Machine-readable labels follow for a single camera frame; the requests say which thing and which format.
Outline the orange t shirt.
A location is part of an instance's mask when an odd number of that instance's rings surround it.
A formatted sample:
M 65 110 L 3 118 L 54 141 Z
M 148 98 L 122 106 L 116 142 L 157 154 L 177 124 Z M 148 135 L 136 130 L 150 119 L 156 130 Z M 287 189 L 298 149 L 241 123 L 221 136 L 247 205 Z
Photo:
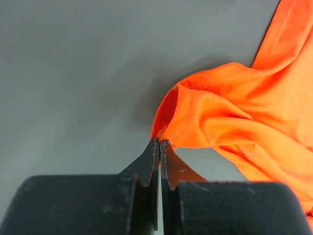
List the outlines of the orange t shirt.
M 178 82 L 151 136 L 208 148 L 250 181 L 278 181 L 313 221 L 313 3 L 282 0 L 251 67 L 229 63 Z

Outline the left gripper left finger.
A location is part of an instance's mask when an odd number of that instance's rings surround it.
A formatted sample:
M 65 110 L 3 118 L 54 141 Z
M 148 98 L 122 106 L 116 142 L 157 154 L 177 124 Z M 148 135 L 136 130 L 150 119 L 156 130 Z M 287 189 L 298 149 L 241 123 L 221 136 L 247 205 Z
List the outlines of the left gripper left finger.
M 0 226 L 3 235 L 152 235 L 158 219 L 159 140 L 118 174 L 26 179 Z

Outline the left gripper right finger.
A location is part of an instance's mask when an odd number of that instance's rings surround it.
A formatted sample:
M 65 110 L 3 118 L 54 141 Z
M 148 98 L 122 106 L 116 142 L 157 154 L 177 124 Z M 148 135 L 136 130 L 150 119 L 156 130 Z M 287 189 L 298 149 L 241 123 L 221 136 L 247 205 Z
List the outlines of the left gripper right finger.
M 166 235 L 310 235 L 292 190 L 278 182 L 210 182 L 160 143 Z

